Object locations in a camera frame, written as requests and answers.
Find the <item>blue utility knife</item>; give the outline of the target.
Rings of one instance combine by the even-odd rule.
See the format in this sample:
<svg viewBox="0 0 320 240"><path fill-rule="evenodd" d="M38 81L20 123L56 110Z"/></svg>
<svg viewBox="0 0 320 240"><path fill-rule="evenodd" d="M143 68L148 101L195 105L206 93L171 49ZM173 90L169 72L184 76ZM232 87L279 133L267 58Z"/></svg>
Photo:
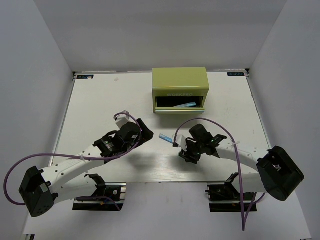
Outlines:
<svg viewBox="0 0 320 240"><path fill-rule="evenodd" d="M164 140L164 141L170 143L170 144L173 144L173 139L170 138L169 136L166 136L166 135L164 135L164 134L159 134L159 138L160 138L161 140Z"/></svg>

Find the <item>blue cap lead case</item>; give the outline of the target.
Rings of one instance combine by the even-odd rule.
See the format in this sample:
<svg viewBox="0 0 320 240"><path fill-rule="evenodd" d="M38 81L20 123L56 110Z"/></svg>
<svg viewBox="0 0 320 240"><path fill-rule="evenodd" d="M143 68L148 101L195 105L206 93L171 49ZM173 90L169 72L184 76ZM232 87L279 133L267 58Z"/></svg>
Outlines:
<svg viewBox="0 0 320 240"><path fill-rule="evenodd" d="M195 107L196 105L197 105L196 102L189 102L189 103L179 104L174 107L175 108L192 108L192 107Z"/></svg>

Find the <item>green metal drawer box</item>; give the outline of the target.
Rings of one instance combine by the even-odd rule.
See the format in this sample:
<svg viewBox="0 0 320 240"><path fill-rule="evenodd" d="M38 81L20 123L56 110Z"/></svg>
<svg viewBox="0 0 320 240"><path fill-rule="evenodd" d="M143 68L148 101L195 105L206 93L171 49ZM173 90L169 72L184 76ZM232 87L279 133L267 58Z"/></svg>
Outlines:
<svg viewBox="0 0 320 240"><path fill-rule="evenodd" d="M152 100L155 114L203 114L209 90L205 67L152 69ZM196 106L175 107L191 102L196 102Z"/></svg>

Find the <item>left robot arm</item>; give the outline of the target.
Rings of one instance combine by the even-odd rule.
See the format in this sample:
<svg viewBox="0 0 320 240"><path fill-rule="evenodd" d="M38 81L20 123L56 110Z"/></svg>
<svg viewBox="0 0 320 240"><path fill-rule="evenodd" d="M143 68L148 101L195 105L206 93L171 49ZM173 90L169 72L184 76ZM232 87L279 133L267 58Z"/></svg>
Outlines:
<svg viewBox="0 0 320 240"><path fill-rule="evenodd" d="M39 217L55 204L78 197L90 200L103 198L105 182L99 175L88 172L111 162L112 158L122 157L153 136L154 133L141 119L128 121L75 157L68 156L63 162L42 169L36 166L29 168L19 193L30 216Z"/></svg>

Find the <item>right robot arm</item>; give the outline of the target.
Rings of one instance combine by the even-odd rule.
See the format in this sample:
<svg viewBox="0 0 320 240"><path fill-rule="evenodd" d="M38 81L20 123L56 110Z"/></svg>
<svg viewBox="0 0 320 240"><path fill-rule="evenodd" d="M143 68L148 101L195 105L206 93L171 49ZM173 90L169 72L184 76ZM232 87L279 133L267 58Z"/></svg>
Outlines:
<svg viewBox="0 0 320 240"><path fill-rule="evenodd" d="M253 173L238 171L225 181L226 195L233 200L246 193L266 193L278 201L286 201L305 178L282 147L248 147L232 142L225 135L213 136L202 124L192 127L189 133L190 137L173 136L174 147L181 148L179 156L187 163L197 164L206 154L254 170Z"/></svg>

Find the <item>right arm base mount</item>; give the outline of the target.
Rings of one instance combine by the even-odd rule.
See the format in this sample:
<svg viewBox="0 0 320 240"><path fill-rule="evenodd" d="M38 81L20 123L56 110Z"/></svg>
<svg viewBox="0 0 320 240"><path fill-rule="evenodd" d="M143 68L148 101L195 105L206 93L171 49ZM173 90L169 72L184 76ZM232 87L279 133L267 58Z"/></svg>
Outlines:
<svg viewBox="0 0 320 240"><path fill-rule="evenodd" d="M223 183L210 183L205 193L209 200L211 213L240 213L240 192L232 185L238 173L232 174Z"/></svg>

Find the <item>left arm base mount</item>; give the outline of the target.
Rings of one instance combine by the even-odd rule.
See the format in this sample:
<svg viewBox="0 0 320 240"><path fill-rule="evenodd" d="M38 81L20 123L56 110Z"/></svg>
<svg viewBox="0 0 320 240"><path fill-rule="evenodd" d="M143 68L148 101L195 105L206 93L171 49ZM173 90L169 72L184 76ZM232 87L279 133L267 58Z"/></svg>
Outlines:
<svg viewBox="0 0 320 240"><path fill-rule="evenodd" d="M106 183L93 196L78 197L73 201L73 211L119 212L126 198L126 183Z"/></svg>

